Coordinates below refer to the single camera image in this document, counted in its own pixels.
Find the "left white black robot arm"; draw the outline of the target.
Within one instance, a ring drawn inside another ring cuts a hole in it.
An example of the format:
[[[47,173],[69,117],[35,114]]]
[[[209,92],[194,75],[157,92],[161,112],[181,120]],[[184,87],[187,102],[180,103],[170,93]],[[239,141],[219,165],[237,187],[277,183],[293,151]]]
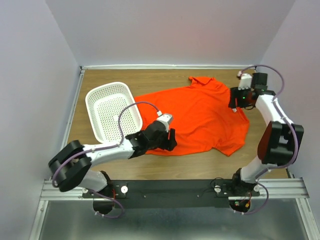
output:
[[[92,167],[115,160],[137,158],[149,150],[172,151],[177,145],[176,130],[160,120],[155,120],[144,130],[125,136],[121,145],[115,147],[106,144],[85,145],[73,140],[48,163],[52,185],[61,192],[80,187],[104,198],[110,194],[112,181],[104,171],[93,171]]]

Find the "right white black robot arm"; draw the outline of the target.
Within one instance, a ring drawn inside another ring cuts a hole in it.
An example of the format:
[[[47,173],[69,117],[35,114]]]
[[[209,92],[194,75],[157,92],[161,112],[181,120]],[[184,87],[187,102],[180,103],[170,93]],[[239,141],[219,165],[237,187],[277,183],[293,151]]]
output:
[[[256,157],[232,176],[230,191],[241,196],[252,192],[257,181],[267,172],[287,168],[295,162],[304,128],[290,120],[282,110],[276,93],[268,89],[266,73],[239,71],[237,78],[239,85],[230,88],[229,108],[233,112],[247,107],[256,108],[266,124]]]

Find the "orange t shirt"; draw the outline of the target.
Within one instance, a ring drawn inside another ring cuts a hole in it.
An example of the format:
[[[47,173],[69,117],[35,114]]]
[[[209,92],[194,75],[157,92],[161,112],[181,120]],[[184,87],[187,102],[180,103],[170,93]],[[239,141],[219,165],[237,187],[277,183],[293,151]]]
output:
[[[146,128],[156,119],[154,104],[173,116],[177,146],[172,151],[154,149],[149,155],[184,156],[216,149],[226,156],[245,145],[250,121],[238,108],[228,107],[230,89],[213,77],[189,77],[189,86],[136,96],[138,109]]]

